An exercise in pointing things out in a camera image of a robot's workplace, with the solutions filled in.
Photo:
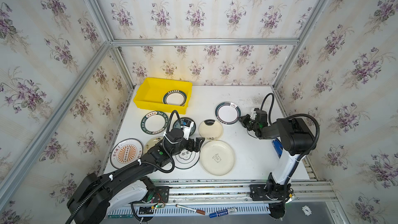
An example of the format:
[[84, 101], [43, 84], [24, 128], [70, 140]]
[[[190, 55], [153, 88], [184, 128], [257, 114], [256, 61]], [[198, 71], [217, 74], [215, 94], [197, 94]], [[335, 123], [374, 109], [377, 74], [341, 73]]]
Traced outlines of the white plate green striped rim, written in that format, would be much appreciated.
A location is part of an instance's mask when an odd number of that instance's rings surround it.
[[241, 110], [233, 102], [222, 102], [215, 108], [216, 119], [225, 125], [232, 125], [239, 121]]

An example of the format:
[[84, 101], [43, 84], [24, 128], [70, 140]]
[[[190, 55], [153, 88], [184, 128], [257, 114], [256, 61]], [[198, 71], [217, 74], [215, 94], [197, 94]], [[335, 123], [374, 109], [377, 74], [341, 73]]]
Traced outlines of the large cream plate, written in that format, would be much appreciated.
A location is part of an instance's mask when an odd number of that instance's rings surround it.
[[200, 151], [200, 163], [203, 169], [214, 176], [224, 176], [235, 165], [235, 152], [223, 141], [209, 141]]

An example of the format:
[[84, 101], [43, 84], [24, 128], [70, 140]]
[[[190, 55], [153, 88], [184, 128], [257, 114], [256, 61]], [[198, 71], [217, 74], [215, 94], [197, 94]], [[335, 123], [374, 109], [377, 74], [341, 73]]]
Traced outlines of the white plate dark green rim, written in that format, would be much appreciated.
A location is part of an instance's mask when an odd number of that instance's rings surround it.
[[175, 106], [184, 106], [186, 101], [187, 95], [181, 90], [171, 90], [162, 99], [163, 104]]

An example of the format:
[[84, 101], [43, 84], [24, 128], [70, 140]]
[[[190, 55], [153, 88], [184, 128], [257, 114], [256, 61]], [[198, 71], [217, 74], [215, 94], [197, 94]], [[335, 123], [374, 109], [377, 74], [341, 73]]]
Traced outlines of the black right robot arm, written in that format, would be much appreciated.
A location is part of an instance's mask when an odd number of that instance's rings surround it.
[[254, 133], [253, 138], [278, 139], [282, 145], [277, 167], [269, 173], [264, 185], [251, 185], [254, 192], [250, 195], [254, 201], [272, 201], [269, 204], [269, 215], [273, 219], [282, 219], [286, 213], [286, 203], [294, 193], [290, 180], [300, 161], [316, 148], [320, 138], [320, 125], [309, 114], [294, 114], [271, 122], [274, 103], [275, 95], [267, 94], [261, 107], [255, 108], [251, 115], [240, 117], [239, 123], [248, 134]]

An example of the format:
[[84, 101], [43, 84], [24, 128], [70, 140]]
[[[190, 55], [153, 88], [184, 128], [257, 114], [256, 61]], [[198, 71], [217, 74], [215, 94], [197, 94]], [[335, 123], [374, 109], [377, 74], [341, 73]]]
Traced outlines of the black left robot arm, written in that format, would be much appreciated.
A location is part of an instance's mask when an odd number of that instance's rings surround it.
[[99, 224], [111, 207], [111, 200], [123, 189], [153, 172], [173, 172], [173, 157], [183, 150], [200, 151], [205, 138], [190, 138], [189, 127], [183, 124], [172, 130], [170, 126], [168, 122], [163, 138], [136, 161], [101, 176], [87, 175], [67, 202], [70, 216], [66, 223]]

